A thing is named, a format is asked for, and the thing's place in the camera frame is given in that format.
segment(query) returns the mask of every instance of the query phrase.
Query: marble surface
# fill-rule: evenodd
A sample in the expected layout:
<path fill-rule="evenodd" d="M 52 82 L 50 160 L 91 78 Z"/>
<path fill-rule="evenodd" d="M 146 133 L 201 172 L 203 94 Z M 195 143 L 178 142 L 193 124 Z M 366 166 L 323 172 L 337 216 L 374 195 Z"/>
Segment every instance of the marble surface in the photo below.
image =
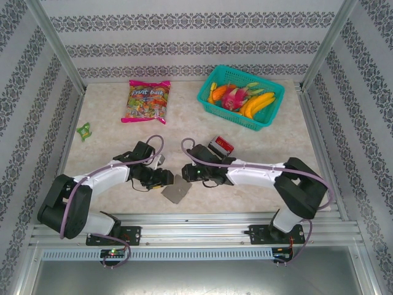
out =
<path fill-rule="evenodd" d="M 282 105 L 272 125 L 255 132 L 216 117 L 203 110 L 197 101 L 202 82 L 173 82 L 168 98 L 166 125 L 157 120 L 121 123 L 129 86 L 89 84 L 77 126 L 90 123 L 92 136 L 83 143 L 75 133 L 65 174 L 75 176 L 107 164 L 114 156 L 132 151 L 135 144 L 149 136 L 165 138 L 162 165 L 173 174 L 190 163 L 180 149 L 185 137 L 208 144 L 216 135 L 235 147 L 234 157 L 248 162 L 278 163 L 298 157 L 319 172 L 298 96 L 292 81 L 279 81 L 286 89 Z M 160 141 L 151 142 L 156 148 Z M 161 195 L 162 189 L 134 191 L 131 183 L 114 186 L 92 200 L 91 209 L 108 213 L 221 213 L 271 212 L 284 202 L 275 190 L 253 186 L 219 186 L 207 189 L 193 183 L 188 194 L 176 205 Z"/>

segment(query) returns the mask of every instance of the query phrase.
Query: colorful candy package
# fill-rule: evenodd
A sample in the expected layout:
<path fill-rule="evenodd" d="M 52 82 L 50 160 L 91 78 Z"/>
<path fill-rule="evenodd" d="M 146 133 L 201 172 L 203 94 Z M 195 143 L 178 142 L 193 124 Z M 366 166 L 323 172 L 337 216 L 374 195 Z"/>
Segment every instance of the colorful candy package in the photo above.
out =
<path fill-rule="evenodd" d="M 170 81 L 145 83 L 130 80 L 127 112 L 124 118 L 122 118 L 122 122 L 140 122 L 157 119 L 165 124 L 166 104 L 170 88 Z"/>

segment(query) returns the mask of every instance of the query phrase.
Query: plastic basket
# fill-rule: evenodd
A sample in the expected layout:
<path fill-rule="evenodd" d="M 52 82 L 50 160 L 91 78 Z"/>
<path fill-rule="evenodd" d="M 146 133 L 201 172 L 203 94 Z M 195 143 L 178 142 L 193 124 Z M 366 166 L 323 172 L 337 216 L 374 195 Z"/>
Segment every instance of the plastic basket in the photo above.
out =
<path fill-rule="evenodd" d="M 216 105 L 208 103 L 210 87 L 213 82 L 216 82 L 218 86 L 231 83 L 236 84 L 238 87 L 245 87 L 248 83 L 251 82 L 259 82 L 258 86 L 251 89 L 264 88 L 265 90 L 260 94 L 265 92 L 274 92 L 276 100 L 269 106 L 261 109 L 257 114 L 255 114 L 254 120 L 252 120 L 221 108 L 220 101 L 218 101 Z M 274 117 L 276 117 L 282 102 L 282 98 L 284 97 L 284 92 L 284 87 L 277 83 L 253 76 L 228 66 L 217 66 L 203 84 L 198 94 L 198 101 L 203 104 L 204 110 L 206 112 L 210 112 L 211 114 L 227 119 L 252 130 L 259 131 L 262 129 L 262 127 L 269 126 L 272 123 Z"/>

